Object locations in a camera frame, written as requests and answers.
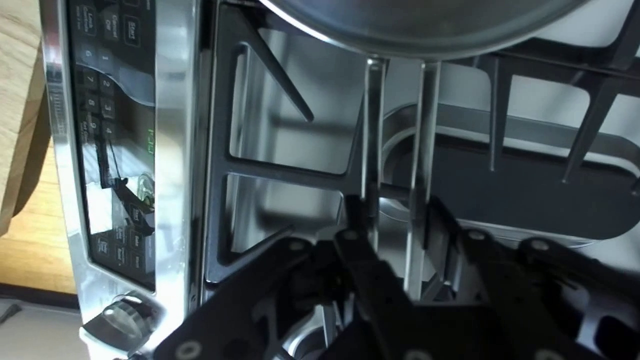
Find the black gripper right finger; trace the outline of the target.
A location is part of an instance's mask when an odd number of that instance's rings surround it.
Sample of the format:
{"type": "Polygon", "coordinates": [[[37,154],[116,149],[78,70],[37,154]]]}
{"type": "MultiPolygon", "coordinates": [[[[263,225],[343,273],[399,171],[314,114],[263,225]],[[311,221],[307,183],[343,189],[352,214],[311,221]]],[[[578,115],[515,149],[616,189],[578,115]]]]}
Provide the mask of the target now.
{"type": "Polygon", "coordinates": [[[465,230],[462,249],[516,360],[571,360],[576,354],[576,346],[557,328],[527,273],[488,232],[465,230]]]}

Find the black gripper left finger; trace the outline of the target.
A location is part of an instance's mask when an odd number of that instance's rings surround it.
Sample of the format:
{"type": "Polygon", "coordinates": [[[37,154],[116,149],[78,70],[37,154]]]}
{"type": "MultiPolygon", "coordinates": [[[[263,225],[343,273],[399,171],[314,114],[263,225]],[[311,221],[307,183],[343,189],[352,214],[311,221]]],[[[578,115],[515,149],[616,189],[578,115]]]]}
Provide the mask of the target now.
{"type": "Polygon", "coordinates": [[[371,207],[360,196],[348,196],[346,228],[337,235],[337,251],[356,291],[358,307],[384,360],[429,360],[413,324],[415,305],[393,268],[380,259],[369,239],[371,207]]]}

